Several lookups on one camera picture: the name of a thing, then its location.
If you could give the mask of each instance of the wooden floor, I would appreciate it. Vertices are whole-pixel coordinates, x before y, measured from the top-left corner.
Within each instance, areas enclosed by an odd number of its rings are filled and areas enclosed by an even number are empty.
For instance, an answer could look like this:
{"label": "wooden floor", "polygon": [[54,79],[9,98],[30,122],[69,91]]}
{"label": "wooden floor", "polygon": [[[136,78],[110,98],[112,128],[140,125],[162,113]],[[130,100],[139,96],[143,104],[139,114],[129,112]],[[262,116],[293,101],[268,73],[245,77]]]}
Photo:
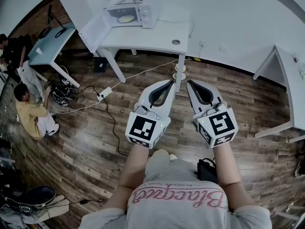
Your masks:
{"label": "wooden floor", "polygon": [[[148,70],[157,65],[174,60],[172,57],[123,53],[119,66],[125,77]],[[118,79],[109,67],[104,74],[93,73],[92,58],[60,57],[58,64],[67,66],[72,77],[81,84],[81,89],[94,85],[98,92],[114,86]],[[173,62],[156,70],[146,72],[119,84],[106,99],[109,111],[115,118],[115,131],[120,137],[120,151],[128,154],[131,144],[124,132],[134,104],[147,86],[161,80],[171,79]],[[243,181],[252,198],[271,211],[285,206],[305,194],[305,177],[293,177],[296,166],[295,154],[302,142],[287,144],[287,137],[300,133],[294,129],[283,131],[259,139],[254,133],[274,127],[289,120],[289,105],[284,90],[262,80],[253,81],[251,76],[201,62],[186,61],[187,79],[198,79],[218,88],[224,100],[234,110],[239,131],[231,142]],[[44,67],[43,75],[58,81],[57,73]],[[187,161],[197,163],[199,158],[213,157],[202,137],[191,124],[193,110],[187,95],[186,81],[176,95],[170,117],[172,122],[155,149],[164,148]],[[16,115],[15,98],[10,101],[13,88],[8,84],[0,100],[1,131],[12,131]],[[83,92],[81,106],[96,103],[92,88]],[[50,185],[57,194],[63,194],[70,202],[82,199],[103,198],[107,200],[114,191],[124,167],[125,156],[116,151],[117,139],[112,134],[113,121],[105,111],[105,103],[88,109],[58,115],[60,124],[57,134],[46,136],[41,141],[33,140],[16,124],[11,136],[5,138],[13,142],[13,158],[23,172],[29,186]],[[50,109],[67,112],[67,107],[58,106],[52,99]],[[76,229],[82,216],[100,208],[98,203],[74,204],[70,211],[47,221],[54,229]],[[274,226],[280,228],[282,220],[272,216]]]}

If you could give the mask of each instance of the table leg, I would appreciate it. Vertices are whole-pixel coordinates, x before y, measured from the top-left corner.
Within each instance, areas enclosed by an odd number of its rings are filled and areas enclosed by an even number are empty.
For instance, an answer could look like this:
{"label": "table leg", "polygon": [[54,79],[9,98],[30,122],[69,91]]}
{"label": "table leg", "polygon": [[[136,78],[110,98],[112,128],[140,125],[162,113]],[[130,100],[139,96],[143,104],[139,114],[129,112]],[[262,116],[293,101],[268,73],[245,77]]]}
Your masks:
{"label": "table leg", "polygon": [[296,137],[296,138],[289,139],[288,143],[295,143],[297,141],[301,141],[301,140],[304,140],[304,139],[305,139],[305,135],[302,135],[302,136],[299,136],[299,137]]}
{"label": "table leg", "polygon": [[268,66],[273,56],[275,55],[275,52],[276,49],[274,48],[271,54],[268,56],[268,58],[263,62],[262,66],[259,67],[258,70],[255,72],[254,76],[252,76],[253,80],[256,80],[260,76],[260,74],[265,70],[265,68]]}
{"label": "table leg", "polygon": [[64,78],[66,78],[69,82],[71,82],[74,86],[79,88],[79,85],[71,76],[69,76],[59,65],[55,62],[51,62],[50,64],[59,74],[61,74]]}
{"label": "table leg", "polygon": [[39,74],[36,70],[34,70],[32,68],[32,70],[34,71],[35,75],[37,75],[38,78],[42,79],[44,82],[48,82],[47,78],[44,78],[41,74]]}
{"label": "table leg", "polygon": [[185,60],[185,54],[182,54],[182,53],[179,54],[178,72],[177,72],[177,80],[176,80],[176,88],[175,88],[176,93],[178,93],[180,91],[184,60]]}
{"label": "table leg", "polygon": [[288,121],[282,125],[279,125],[279,126],[276,126],[276,127],[273,127],[273,128],[270,128],[270,129],[267,129],[267,130],[264,130],[262,132],[258,132],[258,133],[255,133],[254,134],[254,137],[256,138],[260,138],[260,137],[263,137],[263,136],[266,136],[266,135],[271,135],[271,134],[274,134],[274,133],[277,133],[277,132],[281,132],[281,131],[284,131],[284,130],[287,130],[291,127],[294,127],[293,125],[293,122],[292,121]]}
{"label": "table leg", "polygon": [[135,49],[132,49],[132,54],[133,54],[133,56],[136,56],[137,55],[137,51]]}
{"label": "table leg", "polygon": [[120,70],[118,64],[116,63],[115,59],[113,58],[111,52],[106,48],[102,48],[102,53],[105,55],[106,59],[108,60],[109,64],[111,65],[113,71],[116,73],[116,75],[118,76],[120,81],[122,83],[125,83],[126,79],[125,79],[122,71]]}

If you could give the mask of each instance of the plate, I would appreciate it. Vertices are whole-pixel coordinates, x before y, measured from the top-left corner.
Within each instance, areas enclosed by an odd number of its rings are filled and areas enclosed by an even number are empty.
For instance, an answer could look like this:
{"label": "plate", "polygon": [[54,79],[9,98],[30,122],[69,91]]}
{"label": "plate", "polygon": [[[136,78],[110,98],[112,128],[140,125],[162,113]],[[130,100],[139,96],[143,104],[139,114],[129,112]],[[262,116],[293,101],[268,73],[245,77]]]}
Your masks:
{"label": "plate", "polygon": [[128,14],[128,15],[124,15],[124,16],[120,17],[119,22],[121,24],[129,23],[129,22],[133,21],[133,19],[134,19],[134,16],[131,14]]}

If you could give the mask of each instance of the microwave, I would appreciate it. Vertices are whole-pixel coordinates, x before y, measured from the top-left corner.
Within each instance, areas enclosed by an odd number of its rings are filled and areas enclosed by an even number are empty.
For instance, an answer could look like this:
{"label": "microwave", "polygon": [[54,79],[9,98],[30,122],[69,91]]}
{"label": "microwave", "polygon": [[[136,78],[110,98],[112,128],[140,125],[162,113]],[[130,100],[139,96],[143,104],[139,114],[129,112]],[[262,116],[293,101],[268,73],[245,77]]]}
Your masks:
{"label": "microwave", "polygon": [[159,17],[156,0],[111,0],[106,8],[112,27],[142,26],[154,28]]}

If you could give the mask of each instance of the wall outlet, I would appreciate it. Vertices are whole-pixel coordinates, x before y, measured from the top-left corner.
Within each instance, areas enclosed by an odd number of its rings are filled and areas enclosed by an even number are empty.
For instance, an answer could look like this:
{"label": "wall outlet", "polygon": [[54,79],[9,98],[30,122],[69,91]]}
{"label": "wall outlet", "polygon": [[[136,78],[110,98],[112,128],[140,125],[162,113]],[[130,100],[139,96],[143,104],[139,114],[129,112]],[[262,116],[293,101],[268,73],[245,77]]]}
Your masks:
{"label": "wall outlet", "polygon": [[200,40],[200,42],[199,42],[199,46],[201,46],[201,47],[205,47],[205,41]]}
{"label": "wall outlet", "polygon": [[220,45],[219,51],[225,52],[225,51],[227,51],[227,47],[224,45]]}
{"label": "wall outlet", "polygon": [[110,87],[107,87],[104,91],[100,93],[100,96],[97,96],[97,99],[101,101],[103,100],[103,98],[107,97],[110,93],[112,93],[112,89]]}

